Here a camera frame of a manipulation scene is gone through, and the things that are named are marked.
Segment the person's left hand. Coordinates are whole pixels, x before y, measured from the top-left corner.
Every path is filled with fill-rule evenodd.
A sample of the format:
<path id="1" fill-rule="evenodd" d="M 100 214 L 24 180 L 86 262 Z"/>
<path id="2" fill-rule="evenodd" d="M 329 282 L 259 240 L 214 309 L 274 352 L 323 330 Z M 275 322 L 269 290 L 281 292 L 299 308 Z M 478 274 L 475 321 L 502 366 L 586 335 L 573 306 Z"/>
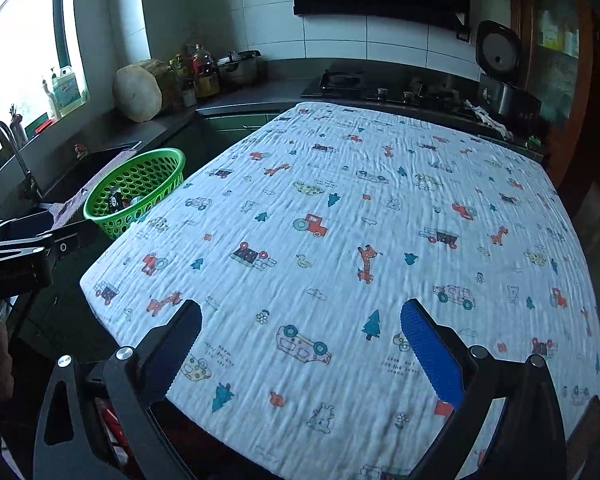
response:
<path id="1" fill-rule="evenodd" d="M 0 401 L 9 399 L 14 391 L 12 377 L 12 357 L 8 352 L 8 331 L 0 321 Z"/>

